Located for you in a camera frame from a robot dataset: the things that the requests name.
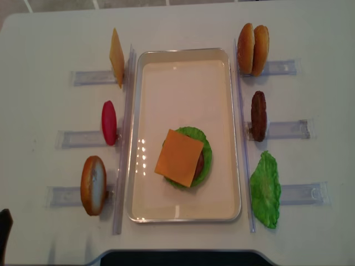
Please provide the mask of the golden bun half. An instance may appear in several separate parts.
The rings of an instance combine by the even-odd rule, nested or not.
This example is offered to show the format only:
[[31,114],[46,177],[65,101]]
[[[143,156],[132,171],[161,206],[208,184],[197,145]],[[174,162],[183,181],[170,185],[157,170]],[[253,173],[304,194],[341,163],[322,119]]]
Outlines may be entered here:
[[260,76],[267,61],[270,37],[268,28],[264,25],[259,25],[254,29],[255,46],[253,50],[253,76]]
[[253,65],[253,50],[255,35],[253,25],[246,23],[242,28],[237,41],[237,60],[243,74],[251,74]]

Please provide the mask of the green lettuce leaf on tray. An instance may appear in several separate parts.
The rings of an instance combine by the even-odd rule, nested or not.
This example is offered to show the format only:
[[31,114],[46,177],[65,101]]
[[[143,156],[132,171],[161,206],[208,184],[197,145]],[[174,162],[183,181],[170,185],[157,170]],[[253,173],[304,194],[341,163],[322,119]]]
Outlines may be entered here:
[[[212,149],[210,146],[209,141],[207,140],[206,135],[204,132],[196,127],[191,127],[191,126],[185,126],[185,127],[180,127],[176,129],[175,131],[182,133],[186,136],[189,136],[193,139],[200,140],[204,143],[204,147],[202,149],[203,155],[204,155],[204,168],[201,171],[200,175],[198,176],[197,179],[193,179],[191,186],[190,187],[195,187],[199,185],[201,182],[203,182],[206,177],[209,174],[210,168],[211,168],[211,161],[212,161]],[[170,180],[167,177],[164,177],[171,185],[178,187],[178,188],[190,188],[190,187],[185,187],[183,185],[180,185],[172,180]]]

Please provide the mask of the orange cheese slice on stack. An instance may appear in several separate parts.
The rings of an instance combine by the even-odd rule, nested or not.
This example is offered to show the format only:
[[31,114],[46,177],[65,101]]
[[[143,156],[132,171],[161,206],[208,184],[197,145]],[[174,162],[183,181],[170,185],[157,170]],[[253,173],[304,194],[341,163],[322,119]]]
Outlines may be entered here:
[[170,129],[156,163],[155,173],[190,187],[203,147],[202,141]]

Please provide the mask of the brown meat patty on tray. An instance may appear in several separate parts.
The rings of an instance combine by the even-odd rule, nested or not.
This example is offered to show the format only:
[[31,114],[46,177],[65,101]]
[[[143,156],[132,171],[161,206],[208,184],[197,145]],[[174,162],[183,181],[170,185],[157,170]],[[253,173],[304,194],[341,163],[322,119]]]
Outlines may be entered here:
[[198,178],[198,176],[200,175],[203,168],[204,168],[204,155],[203,155],[203,152],[201,152],[199,159],[197,161],[196,170],[195,170],[195,174],[194,174],[194,180]]

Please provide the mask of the red tomato slice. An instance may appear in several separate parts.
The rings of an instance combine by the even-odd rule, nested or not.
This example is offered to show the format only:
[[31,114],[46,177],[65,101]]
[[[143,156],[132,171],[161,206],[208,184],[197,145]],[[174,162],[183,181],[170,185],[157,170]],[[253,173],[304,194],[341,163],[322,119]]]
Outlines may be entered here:
[[116,143],[116,112],[113,103],[106,101],[102,109],[102,131],[107,145],[113,146]]

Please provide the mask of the upright brown meat patty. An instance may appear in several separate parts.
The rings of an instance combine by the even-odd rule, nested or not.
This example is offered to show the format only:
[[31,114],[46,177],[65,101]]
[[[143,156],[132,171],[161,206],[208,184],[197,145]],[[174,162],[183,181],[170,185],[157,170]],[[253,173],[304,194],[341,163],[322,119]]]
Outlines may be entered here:
[[252,136],[255,141],[262,142],[267,129],[266,100],[262,91],[255,92],[251,103]]

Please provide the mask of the clear holder under tomato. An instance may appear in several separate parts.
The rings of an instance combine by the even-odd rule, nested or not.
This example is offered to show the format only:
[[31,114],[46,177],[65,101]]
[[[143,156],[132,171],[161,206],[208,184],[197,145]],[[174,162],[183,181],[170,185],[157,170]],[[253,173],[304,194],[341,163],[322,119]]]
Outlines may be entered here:
[[55,139],[56,149],[106,147],[101,131],[58,131]]

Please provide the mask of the clear holder under cheese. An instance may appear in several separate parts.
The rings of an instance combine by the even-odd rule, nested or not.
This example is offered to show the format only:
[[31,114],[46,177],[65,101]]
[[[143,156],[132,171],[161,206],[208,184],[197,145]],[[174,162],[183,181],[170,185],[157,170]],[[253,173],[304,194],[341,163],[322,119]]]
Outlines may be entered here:
[[72,71],[70,83],[73,86],[116,84],[117,79],[111,70]]

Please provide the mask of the upright orange cheese slice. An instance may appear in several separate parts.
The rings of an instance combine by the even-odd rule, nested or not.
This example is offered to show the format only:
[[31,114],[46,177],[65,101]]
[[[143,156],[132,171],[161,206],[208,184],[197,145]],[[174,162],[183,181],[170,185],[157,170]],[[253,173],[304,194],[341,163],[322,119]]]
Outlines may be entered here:
[[113,29],[111,37],[109,59],[111,61],[114,75],[117,79],[117,83],[119,87],[122,88],[125,70],[125,60],[116,28]]

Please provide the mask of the clear holder under lettuce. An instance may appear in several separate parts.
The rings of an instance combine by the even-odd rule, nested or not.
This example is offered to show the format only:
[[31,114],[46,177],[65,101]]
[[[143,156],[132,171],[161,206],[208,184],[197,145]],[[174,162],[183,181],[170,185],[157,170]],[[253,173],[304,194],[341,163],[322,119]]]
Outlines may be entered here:
[[302,185],[282,185],[280,205],[330,205],[327,182]]

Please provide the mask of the clear holder under golden buns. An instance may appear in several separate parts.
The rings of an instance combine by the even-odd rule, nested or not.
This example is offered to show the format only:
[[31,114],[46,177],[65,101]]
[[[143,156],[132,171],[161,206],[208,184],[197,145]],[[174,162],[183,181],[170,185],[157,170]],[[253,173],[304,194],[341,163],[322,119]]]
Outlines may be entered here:
[[274,60],[265,63],[264,69],[259,76],[297,75],[301,70],[300,58]]

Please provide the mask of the clear holder under patty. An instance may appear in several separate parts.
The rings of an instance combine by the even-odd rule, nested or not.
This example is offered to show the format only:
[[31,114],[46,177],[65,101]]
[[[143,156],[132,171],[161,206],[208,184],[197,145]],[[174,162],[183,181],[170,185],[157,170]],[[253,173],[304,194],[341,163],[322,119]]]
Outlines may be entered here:
[[264,140],[311,139],[316,137],[313,120],[271,122],[267,119]]

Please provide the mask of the dark base at bottom edge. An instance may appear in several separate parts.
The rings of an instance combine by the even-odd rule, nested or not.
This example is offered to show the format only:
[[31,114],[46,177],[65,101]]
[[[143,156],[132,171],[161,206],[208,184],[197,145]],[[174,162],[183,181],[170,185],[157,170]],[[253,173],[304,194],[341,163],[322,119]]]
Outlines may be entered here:
[[254,252],[117,251],[103,256],[101,265],[272,265]]

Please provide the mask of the dark object at left edge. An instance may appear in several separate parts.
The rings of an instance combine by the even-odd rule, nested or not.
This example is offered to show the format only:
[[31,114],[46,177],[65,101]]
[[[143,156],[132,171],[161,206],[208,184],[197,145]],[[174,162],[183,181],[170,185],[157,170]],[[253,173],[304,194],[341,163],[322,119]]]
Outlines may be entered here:
[[0,261],[5,265],[6,246],[13,225],[13,218],[9,209],[3,209],[0,214]]

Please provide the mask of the long clear rail left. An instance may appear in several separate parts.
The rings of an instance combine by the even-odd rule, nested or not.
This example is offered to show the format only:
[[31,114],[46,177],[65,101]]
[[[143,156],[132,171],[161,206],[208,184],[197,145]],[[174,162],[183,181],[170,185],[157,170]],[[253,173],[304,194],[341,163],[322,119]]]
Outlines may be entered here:
[[124,118],[121,128],[120,140],[120,160],[118,177],[116,179],[115,190],[115,206],[113,217],[113,235],[121,234],[123,222],[123,210],[125,200],[125,181],[128,173],[128,162],[130,152],[130,136],[131,136],[131,116],[134,102],[134,82],[135,82],[135,67],[136,67],[136,51],[134,47],[130,46],[129,60],[125,71],[125,84],[124,89],[126,92],[125,97],[125,110]]

